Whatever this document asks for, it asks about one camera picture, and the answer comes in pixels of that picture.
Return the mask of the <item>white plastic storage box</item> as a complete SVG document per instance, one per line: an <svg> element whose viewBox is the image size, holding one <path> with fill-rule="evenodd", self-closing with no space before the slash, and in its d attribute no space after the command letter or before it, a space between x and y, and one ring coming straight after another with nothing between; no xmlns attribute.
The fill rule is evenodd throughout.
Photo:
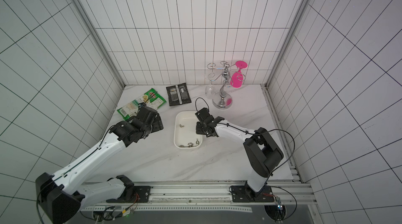
<svg viewBox="0 0 402 224"><path fill-rule="evenodd" d="M181 150L192 150L199 148L203 142L203 136L196 134L196 123L198 119L195 116L196 111L183 111L177 114L175 118L174 145ZM200 145L196 145L196 140L200 141ZM180 148L180 145L193 143L192 148Z"/></svg>

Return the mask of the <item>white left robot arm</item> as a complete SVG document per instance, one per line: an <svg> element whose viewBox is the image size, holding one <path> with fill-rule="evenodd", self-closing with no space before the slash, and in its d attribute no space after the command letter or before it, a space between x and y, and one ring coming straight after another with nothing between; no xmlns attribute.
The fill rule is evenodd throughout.
<svg viewBox="0 0 402 224"><path fill-rule="evenodd" d="M80 210L103 201L139 201L134 182L124 175L102 183L84 185L84 182L111 157L160 130L163 123L159 113L146 106L137 115L111 126L98 144L75 161L53 174L37 177L37 213L43 211L52 223L63 224Z"/></svg>

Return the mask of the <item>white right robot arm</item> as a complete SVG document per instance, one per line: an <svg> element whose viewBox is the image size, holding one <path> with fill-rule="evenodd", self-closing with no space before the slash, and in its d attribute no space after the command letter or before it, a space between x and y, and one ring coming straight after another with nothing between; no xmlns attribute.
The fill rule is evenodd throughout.
<svg viewBox="0 0 402 224"><path fill-rule="evenodd" d="M196 133L206 137L226 138L240 142L252 167L245 188L254 194L262 192L268 178L284 158L269 131L265 128L246 129L230 123L223 117L213 117L209 109L203 108L195 113L198 122Z"/></svg>

